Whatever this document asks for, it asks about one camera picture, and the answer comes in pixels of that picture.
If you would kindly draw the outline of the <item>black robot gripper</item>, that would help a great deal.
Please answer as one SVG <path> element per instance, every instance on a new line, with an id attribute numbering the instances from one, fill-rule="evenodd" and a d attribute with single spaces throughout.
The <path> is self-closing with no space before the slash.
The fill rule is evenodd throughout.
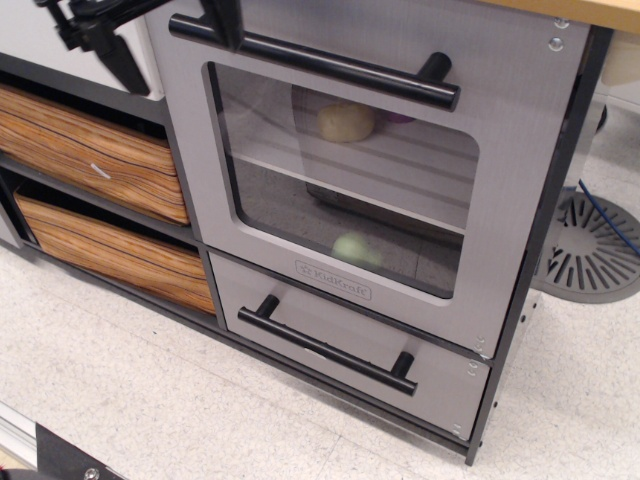
<path id="1" fill-rule="evenodd" d="M 35 0 L 54 19 L 56 31 L 68 50 L 93 50 L 98 59 L 131 94 L 148 95 L 150 89 L 126 41 L 115 30 L 165 4 L 158 0 L 69 1 L 67 18 L 60 1 Z M 239 0 L 202 0 L 205 19 L 230 49 L 243 42 Z"/>

